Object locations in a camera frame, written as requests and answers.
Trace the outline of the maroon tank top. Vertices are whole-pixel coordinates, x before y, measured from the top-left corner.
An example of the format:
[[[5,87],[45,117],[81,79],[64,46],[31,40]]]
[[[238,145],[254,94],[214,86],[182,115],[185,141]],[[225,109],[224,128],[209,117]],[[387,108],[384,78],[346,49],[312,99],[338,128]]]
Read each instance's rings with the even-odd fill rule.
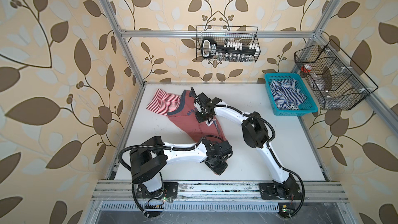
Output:
[[[176,110],[169,112],[167,116],[172,123],[186,132],[196,143],[207,135],[214,135],[226,140],[218,119],[214,117],[211,122],[199,123],[195,115],[197,111],[191,91],[184,90],[180,97],[179,106]]]

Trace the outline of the red white striped tank top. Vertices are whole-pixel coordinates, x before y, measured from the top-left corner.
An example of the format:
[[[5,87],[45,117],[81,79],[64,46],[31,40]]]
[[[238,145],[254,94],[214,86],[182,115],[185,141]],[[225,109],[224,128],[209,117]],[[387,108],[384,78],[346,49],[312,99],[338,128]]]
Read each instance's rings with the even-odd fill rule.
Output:
[[[158,115],[167,116],[178,109],[181,96],[157,89],[146,109]]]

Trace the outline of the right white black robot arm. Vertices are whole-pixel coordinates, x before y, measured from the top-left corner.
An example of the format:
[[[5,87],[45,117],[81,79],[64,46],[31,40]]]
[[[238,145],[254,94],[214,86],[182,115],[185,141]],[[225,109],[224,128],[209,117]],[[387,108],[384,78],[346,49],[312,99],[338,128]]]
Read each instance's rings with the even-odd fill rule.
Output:
[[[304,200],[303,181],[295,172],[285,168],[274,152],[271,141],[276,137],[276,133],[268,121],[257,112],[240,111],[217,97],[210,99],[204,93],[197,95],[193,88],[191,88],[191,96],[193,96],[194,106],[198,110],[195,113],[198,122],[209,122],[218,116],[228,119],[242,128],[244,142],[261,154],[271,173],[274,191],[278,198],[291,199],[298,196],[300,200]]]

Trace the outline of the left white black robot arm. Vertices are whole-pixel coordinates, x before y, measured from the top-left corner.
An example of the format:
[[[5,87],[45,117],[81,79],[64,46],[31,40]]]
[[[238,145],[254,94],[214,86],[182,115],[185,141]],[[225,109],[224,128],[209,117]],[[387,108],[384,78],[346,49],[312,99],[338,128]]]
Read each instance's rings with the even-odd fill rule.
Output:
[[[196,144],[171,144],[154,136],[140,145],[122,149],[118,153],[121,166],[130,171],[131,182],[146,188],[149,194],[165,189],[161,170],[180,162],[204,163],[216,175],[228,167],[227,160],[233,155],[228,141],[215,135],[206,135]]]

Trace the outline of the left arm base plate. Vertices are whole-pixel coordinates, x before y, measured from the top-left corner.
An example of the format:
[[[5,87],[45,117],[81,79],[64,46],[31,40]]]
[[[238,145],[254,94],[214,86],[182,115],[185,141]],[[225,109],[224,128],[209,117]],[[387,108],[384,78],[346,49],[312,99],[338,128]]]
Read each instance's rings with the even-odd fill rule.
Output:
[[[178,186],[179,183],[174,181],[163,182],[161,189],[150,192],[144,184],[138,184],[135,195],[140,199],[152,199],[160,197],[176,198],[178,194]]]

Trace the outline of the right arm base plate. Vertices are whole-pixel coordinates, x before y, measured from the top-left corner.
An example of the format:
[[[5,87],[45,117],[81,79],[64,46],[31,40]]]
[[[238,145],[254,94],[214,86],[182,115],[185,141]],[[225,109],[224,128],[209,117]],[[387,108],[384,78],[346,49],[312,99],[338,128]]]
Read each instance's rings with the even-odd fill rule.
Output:
[[[302,192],[298,184],[284,186],[279,183],[259,183],[262,200],[301,200]]]

